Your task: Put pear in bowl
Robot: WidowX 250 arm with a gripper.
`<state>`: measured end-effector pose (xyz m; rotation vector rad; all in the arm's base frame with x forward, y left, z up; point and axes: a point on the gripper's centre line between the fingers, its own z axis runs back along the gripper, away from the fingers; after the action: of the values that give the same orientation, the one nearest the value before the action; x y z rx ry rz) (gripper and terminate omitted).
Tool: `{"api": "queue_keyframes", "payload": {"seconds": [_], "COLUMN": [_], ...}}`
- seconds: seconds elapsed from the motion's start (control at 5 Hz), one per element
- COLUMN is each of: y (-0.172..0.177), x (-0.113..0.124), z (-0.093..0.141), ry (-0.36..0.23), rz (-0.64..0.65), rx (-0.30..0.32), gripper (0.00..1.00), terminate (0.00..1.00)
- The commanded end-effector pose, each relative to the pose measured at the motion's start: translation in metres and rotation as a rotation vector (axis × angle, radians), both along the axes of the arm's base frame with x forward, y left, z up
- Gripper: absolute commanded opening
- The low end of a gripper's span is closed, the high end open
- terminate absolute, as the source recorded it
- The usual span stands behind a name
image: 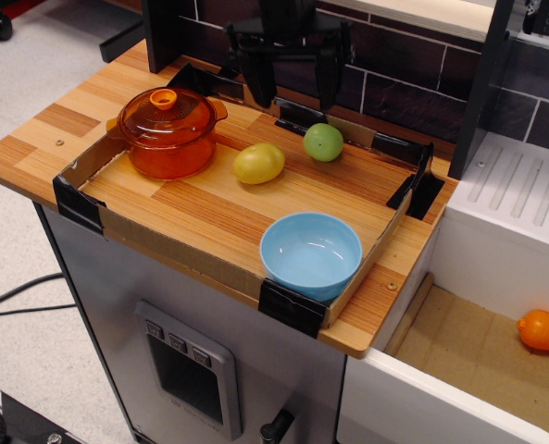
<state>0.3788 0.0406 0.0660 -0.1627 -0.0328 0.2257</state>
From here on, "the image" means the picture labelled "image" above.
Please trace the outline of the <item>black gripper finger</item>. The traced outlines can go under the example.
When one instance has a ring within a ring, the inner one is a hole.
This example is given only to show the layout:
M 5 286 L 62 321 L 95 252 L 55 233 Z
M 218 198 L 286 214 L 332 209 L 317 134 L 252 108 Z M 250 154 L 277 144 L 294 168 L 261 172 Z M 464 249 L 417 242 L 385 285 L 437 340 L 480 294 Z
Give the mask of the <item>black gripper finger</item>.
M 239 50 L 237 61 L 254 101 L 269 108 L 275 97 L 275 78 L 272 62 L 264 55 Z
M 340 75 L 340 59 L 335 46 L 322 45 L 315 62 L 315 74 L 321 110 L 327 110 L 335 103 Z

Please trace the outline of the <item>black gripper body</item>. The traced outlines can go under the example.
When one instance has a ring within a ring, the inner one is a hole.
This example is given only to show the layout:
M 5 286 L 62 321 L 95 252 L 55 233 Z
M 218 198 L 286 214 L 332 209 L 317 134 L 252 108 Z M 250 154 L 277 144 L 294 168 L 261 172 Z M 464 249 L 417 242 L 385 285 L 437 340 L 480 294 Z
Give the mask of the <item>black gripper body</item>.
M 259 15 L 229 23 L 231 53 L 251 61 L 311 61 L 334 56 L 354 59 L 353 22 L 316 9 L 314 1 L 260 1 Z

